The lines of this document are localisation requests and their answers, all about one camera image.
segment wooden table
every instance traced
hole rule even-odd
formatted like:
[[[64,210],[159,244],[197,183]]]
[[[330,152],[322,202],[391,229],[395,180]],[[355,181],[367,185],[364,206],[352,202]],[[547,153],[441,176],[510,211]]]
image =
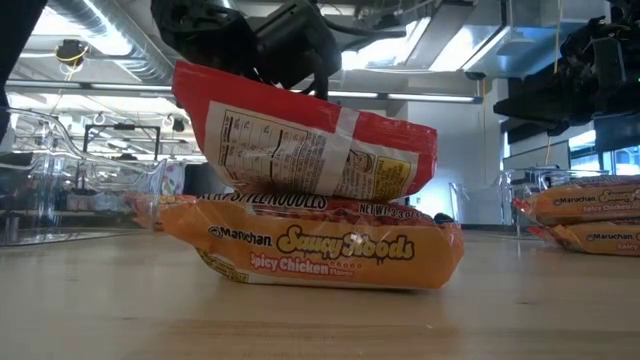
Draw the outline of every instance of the wooden table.
[[[640,358],[640,259],[467,237],[417,293],[237,284],[162,235],[0,249],[0,359]]]

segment black equipment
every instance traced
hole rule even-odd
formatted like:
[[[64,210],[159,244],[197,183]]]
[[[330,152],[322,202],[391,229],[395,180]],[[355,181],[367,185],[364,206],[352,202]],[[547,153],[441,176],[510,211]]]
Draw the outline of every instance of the black equipment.
[[[640,0],[609,0],[612,22],[594,18],[568,36],[554,64],[524,79],[498,114],[536,123],[550,136],[594,117],[640,112]]]
[[[316,3],[290,0],[266,18],[201,0],[152,0],[151,14],[162,40],[188,61],[269,85],[292,88],[309,75],[305,93],[327,99],[329,76],[342,67],[331,30],[359,36],[347,44],[361,48],[402,31],[358,29],[325,19]]]

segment ceiling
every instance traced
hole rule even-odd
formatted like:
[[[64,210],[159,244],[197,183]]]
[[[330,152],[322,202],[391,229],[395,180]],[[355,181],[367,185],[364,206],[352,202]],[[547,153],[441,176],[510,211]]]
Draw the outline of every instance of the ceiling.
[[[155,64],[171,67],[180,58],[160,40],[149,11],[151,0],[115,0],[115,3],[111,0],[74,1],[116,6],[116,19],[111,17],[107,20],[114,21],[118,26],[126,25],[123,28],[127,29],[127,36],[133,34],[131,38],[144,43],[145,51],[156,56]],[[461,70],[484,72],[490,77],[517,77],[535,72],[553,60],[556,30],[560,30],[558,39],[561,40],[589,18],[606,13],[604,0],[564,0],[561,17],[558,16],[557,0],[513,0],[511,6],[508,0],[335,0],[320,3],[325,16],[334,22],[350,26],[357,23],[371,25],[379,20],[381,12],[398,9],[402,10],[398,18],[405,24],[421,16],[427,16],[428,19],[423,32],[417,34],[415,47],[410,49],[406,61],[393,66],[367,66],[366,69],[340,71],[330,79],[331,90],[453,96],[481,95],[478,93],[477,83],[469,80]],[[263,17],[280,4],[275,1],[251,0],[236,1],[233,6],[247,16]],[[556,26],[558,19],[561,20],[560,25]],[[69,69],[50,56],[53,49],[62,39],[75,38],[90,43],[91,40],[87,40],[82,29],[73,24],[65,24],[64,19],[62,22],[60,20],[54,12],[45,11],[25,47],[23,57],[14,68],[12,79],[63,81],[69,77]],[[344,43],[349,38],[339,36],[337,40]],[[499,49],[514,42],[524,43],[524,47],[516,47],[518,51],[509,56],[499,55]],[[130,62],[127,63],[123,57],[103,53],[99,51],[99,47],[93,47],[96,50],[92,50],[82,68],[71,75],[70,81],[142,84],[138,77],[132,75],[135,72],[130,71],[131,67],[126,66],[131,65]],[[390,46],[382,47],[373,53],[385,56],[391,52],[390,49]],[[167,78],[163,83],[154,85],[169,85],[169,81]],[[300,84],[300,88],[305,87],[306,83]],[[68,121],[75,124],[91,123],[100,113],[114,114],[107,118],[107,123],[129,119],[128,121],[138,124],[159,126],[163,139],[183,139],[189,144],[194,143],[188,120],[186,130],[182,133],[172,132],[171,127],[167,126],[170,123],[168,118],[187,118],[184,111],[167,98],[151,96],[136,99],[132,98],[138,96],[134,93],[123,93],[117,97],[102,96],[99,93],[47,94],[28,87],[12,88],[12,91],[11,101],[14,107],[44,113],[55,110],[56,114],[70,114],[64,118],[71,119]],[[346,99],[342,103],[360,109],[384,110],[389,106],[378,100]],[[69,129],[77,132],[73,136],[83,135],[82,126],[71,126]],[[134,134],[108,131],[105,134],[141,139],[147,136],[141,131]],[[146,142],[140,146],[147,150],[153,149],[153,144]],[[198,154],[195,146],[184,143],[167,145],[161,149],[164,153],[183,150]]]

